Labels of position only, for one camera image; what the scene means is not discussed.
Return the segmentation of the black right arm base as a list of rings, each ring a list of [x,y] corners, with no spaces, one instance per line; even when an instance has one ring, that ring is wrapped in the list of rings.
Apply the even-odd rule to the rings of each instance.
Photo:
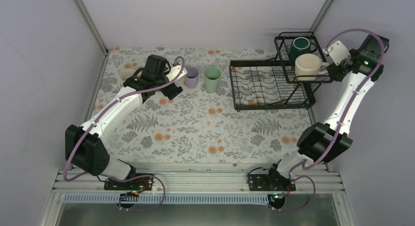
[[[249,171],[246,181],[250,191],[295,191],[296,186],[277,171],[277,164],[269,168],[257,167]]]

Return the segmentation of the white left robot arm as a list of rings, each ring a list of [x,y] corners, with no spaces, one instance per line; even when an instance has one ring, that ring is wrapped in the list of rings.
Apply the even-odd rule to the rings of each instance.
[[[73,181],[82,174],[105,176],[115,180],[123,189],[136,184],[132,165],[109,155],[108,136],[132,111],[143,105],[149,97],[161,91],[168,99],[174,99],[183,91],[175,81],[187,74],[185,61],[178,56],[173,64],[159,55],[150,55],[145,66],[125,79],[116,96],[95,116],[80,126],[70,125],[65,131],[64,181]],[[69,178],[69,167],[74,165],[82,174]]]

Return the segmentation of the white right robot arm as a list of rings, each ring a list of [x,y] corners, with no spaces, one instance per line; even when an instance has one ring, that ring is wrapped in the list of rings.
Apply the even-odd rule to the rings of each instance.
[[[324,55],[332,59],[326,71],[331,79],[341,82],[341,95],[324,122],[316,122],[304,130],[297,142],[298,150],[272,165],[265,177],[270,190],[287,188],[296,182],[295,175],[300,169],[330,162],[352,145],[348,137],[352,120],[382,74],[382,61],[389,46],[388,38],[371,32],[357,49],[347,49],[335,38],[330,40],[323,49]]]

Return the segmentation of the mint green cup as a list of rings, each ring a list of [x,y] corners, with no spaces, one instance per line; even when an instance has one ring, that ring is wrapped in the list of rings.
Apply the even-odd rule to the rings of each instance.
[[[221,70],[217,67],[208,67],[204,72],[206,91],[216,92],[221,78]]]

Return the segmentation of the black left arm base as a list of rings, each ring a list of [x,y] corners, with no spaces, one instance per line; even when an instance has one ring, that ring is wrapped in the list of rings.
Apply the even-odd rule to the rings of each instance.
[[[120,182],[113,179],[107,179],[104,183],[104,190],[138,192],[149,191],[152,189],[152,185],[154,183],[153,175],[147,173],[134,173],[128,176],[127,179],[133,180]]]

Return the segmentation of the lavender cup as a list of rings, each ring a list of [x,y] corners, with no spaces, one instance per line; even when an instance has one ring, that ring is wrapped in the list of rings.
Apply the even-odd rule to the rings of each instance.
[[[195,67],[188,67],[186,70],[187,70],[187,74],[185,76],[186,86],[190,89],[194,89],[198,85],[199,71]]]

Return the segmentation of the yellow mug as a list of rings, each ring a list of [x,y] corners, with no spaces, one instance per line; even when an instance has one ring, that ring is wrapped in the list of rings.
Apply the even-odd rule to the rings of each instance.
[[[124,69],[120,73],[120,79],[121,79],[122,83],[124,83],[129,77],[133,76],[134,74],[135,74],[134,69],[132,69],[132,68]]]

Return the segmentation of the dark green mug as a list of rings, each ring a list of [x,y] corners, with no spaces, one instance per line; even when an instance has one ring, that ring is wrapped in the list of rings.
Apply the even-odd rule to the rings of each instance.
[[[294,63],[295,60],[303,54],[314,53],[317,50],[316,44],[306,37],[295,38],[290,46],[289,61]]]

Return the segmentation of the cream white mug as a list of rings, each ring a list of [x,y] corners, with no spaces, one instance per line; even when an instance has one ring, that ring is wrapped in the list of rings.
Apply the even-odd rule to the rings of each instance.
[[[295,59],[295,76],[298,81],[314,81],[318,77],[328,74],[326,69],[329,63],[314,54],[302,54]]]

